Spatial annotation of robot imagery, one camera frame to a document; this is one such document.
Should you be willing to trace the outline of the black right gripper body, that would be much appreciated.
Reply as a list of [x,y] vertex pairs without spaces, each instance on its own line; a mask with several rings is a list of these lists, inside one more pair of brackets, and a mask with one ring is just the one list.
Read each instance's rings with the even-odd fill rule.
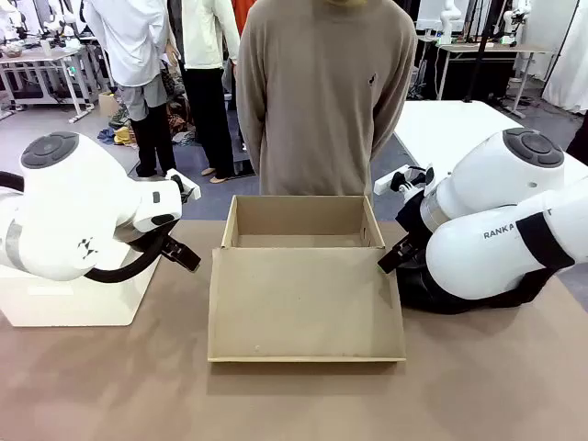
[[395,247],[400,257],[413,257],[422,251],[432,236],[421,215],[424,192],[420,190],[412,196],[399,211],[396,221],[406,231],[406,236]]

